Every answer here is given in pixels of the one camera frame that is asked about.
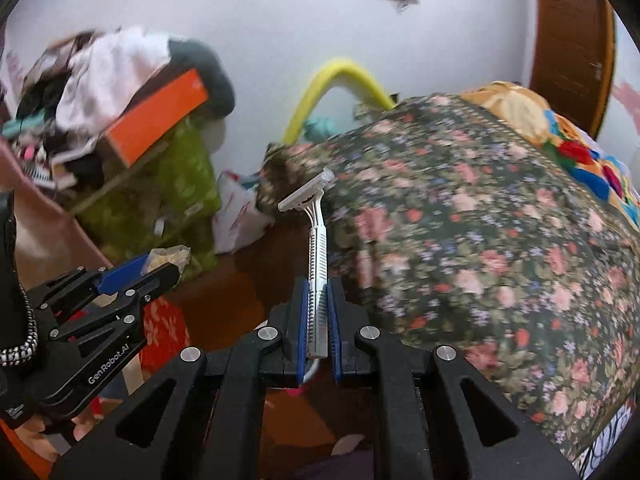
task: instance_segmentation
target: yellow foam tube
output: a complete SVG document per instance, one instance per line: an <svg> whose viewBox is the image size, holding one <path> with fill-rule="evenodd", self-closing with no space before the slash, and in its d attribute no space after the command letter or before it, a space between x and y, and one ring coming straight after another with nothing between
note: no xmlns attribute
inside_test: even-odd
<svg viewBox="0 0 640 480"><path fill-rule="evenodd" d="M332 59L323 66L314 76L311 84L306 89L305 94L296 107L293 117L284 132L282 142L287 146L295 144L300 136L302 124L314 110L318 101L328 90L331 82L338 76L346 76L353 79L356 83L364 88L369 94L373 102L384 108L391 110L396 104L383 90L380 83L374 77L363 69L363 67L355 64L350 59Z"/></svg>

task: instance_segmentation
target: orange flower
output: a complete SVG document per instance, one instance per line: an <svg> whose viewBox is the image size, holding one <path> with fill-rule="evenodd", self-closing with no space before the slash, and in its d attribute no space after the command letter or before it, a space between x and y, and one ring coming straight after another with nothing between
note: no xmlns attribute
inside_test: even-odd
<svg viewBox="0 0 640 480"><path fill-rule="evenodd" d="M537 412L531 415L531 420L536 424L541 424L542 422L545 421L545 418L546 418L545 414L542 412Z"/></svg>
<svg viewBox="0 0 640 480"><path fill-rule="evenodd" d="M422 211L419 209L409 209L409 211L406 212L406 217L409 219L409 222L419 222L420 218L422 218Z"/></svg>
<svg viewBox="0 0 640 480"><path fill-rule="evenodd" d="M426 324L427 324L426 318L424 316L419 316L419 317L414 319L414 321L411 323L409 328L411 328L411 329L422 328Z"/></svg>
<svg viewBox="0 0 640 480"><path fill-rule="evenodd" d="M519 328L516 332L516 344L520 348L524 348L529 344L529 330Z"/></svg>
<svg viewBox="0 0 640 480"><path fill-rule="evenodd" d="M446 294L451 290L451 285L449 285L449 283L439 283L433 288L436 290L436 292Z"/></svg>

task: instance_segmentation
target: white plastic bag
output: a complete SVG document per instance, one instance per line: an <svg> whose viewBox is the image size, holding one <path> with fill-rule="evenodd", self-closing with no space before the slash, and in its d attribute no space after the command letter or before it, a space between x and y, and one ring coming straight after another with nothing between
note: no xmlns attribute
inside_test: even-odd
<svg viewBox="0 0 640 480"><path fill-rule="evenodd" d="M238 184L233 173L223 171L218 178L222 206L213 217L216 254L233 253L254 243L273 218L255 208L255 191Z"/></svg>

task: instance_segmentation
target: orange box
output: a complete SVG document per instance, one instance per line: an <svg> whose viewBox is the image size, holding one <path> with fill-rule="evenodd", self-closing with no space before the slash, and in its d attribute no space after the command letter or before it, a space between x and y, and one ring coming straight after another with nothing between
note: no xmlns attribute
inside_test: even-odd
<svg viewBox="0 0 640 480"><path fill-rule="evenodd" d="M174 79L107 129L107 139L125 166L209 98L196 69Z"/></svg>

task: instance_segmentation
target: white cloth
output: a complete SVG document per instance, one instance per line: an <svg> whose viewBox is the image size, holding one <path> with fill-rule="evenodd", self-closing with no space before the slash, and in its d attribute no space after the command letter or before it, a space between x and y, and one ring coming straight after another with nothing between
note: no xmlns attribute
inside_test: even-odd
<svg viewBox="0 0 640 480"><path fill-rule="evenodd" d="M99 134L170 59L169 35L135 27L107 34L75 54L56 110L60 130Z"/></svg>

